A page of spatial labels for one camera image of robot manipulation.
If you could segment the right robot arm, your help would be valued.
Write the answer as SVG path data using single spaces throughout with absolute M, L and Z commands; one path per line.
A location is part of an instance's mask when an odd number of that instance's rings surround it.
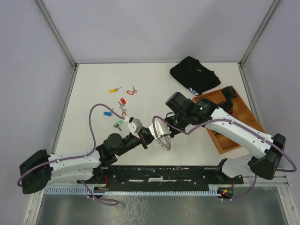
M 258 131 L 206 98 L 194 103 L 180 92 L 175 92 L 165 104 L 175 114 L 167 119 L 175 135 L 189 125 L 202 125 L 226 136 L 249 152 L 242 157 L 222 159 L 215 171 L 218 182 L 226 183 L 248 172 L 266 180 L 273 179 L 285 147 L 286 138 L 283 135 L 271 136 Z

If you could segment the metal disc with keyrings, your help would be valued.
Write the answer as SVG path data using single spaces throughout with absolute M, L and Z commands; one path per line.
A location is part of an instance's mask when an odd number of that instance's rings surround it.
M 169 151 L 172 147 L 171 137 L 169 135 L 161 136 L 157 139 L 157 142 L 166 151 Z

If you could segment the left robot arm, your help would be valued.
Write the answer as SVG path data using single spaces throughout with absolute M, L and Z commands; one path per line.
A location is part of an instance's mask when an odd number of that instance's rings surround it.
M 49 154 L 46 150 L 38 150 L 20 164 L 17 185 L 27 195 L 50 184 L 79 180 L 98 183 L 104 177 L 104 167 L 115 163 L 118 156 L 137 146 L 141 145 L 146 149 L 155 137 L 150 129 L 141 127 L 125 137 L 112 133 L 101 145 L 94 145 L 92 150 L 84 153 L 56 155 Z

